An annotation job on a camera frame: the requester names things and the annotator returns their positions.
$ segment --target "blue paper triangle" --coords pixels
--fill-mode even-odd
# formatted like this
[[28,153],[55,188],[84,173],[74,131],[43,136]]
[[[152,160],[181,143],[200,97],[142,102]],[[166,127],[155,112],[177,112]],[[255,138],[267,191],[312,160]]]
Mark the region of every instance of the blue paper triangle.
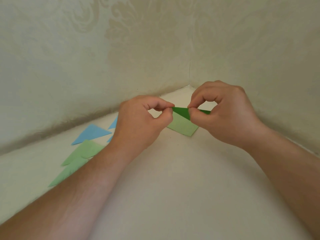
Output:
[[92,140],[98,137],[109,135],[111,133],[112,132],[102,129],[94,124],[90,124],[71,145],[79,144],[84,140]]
[[109,138],[109,140],[107,140],[106,142],[110,142],[110,141],[111,141],[111,139],[112,139],[112,137],[113,137],[113,136],[111,136],[111,137]]
[[115,120],[114,120],[114,121],[112,122],[112,124],[109,126],[108,130],[115,128],[116,125],[117,125],[117,121],[118,121],[118,116],[115,118]]

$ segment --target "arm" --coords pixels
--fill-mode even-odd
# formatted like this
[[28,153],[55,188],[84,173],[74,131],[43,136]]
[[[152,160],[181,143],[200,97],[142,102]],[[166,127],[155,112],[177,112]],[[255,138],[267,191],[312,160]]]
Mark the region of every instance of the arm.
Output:
[[[197,109],[205,101],[218,104],[210,115]],[[320,160],[266,127],[241,87],[206,82],[194,91],[188,107],[194,124],[248,152],[309,231],[320,239]]]
[[[86,239],[125,167],[173,119],[174,104],[138,96],[121,104],[112,141],[59,185],[0,226],[0,239]],[[149,109],[163,111],[153,118]]]

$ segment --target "hand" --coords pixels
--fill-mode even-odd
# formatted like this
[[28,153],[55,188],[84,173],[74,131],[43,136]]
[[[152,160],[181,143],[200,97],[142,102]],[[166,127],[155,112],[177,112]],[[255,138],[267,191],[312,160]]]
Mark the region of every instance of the hand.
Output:
[[[120,105],[114,136],[109,143],[125,151],[129,161],[150,146],[172,120],[173,103],[154,96],[137,96]],[[148,110],[162,111],[154,118]]]
[[[209,115],[197,108],[215,101]],[[216,139],[244,148],[262,134],[266,126],[258,119],[244,89],[222,81],[207,81],[198,87],[188,105],[191,122],[206,129]]]

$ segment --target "forearm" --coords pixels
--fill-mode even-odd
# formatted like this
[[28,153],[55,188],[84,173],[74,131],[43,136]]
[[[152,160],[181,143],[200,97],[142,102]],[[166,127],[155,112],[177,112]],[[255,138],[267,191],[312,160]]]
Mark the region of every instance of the forearm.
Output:
[[61,184],[0,226],[0,239],[86,239],[127,155],[107,146]]
[[245,150],[314,237],[320,239],[319,158],[268,128]]

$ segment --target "left hand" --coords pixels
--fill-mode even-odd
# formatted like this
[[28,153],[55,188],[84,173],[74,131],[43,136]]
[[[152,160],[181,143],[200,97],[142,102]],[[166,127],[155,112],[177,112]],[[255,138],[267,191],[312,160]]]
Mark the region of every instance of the left hand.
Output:
[[[108,147],[121,150],[131,162],[150,146],[172,120],[173,103],[154,96],[137,96],[121,103],[114,136]],[[154,118],[148,110],[162,111]]]

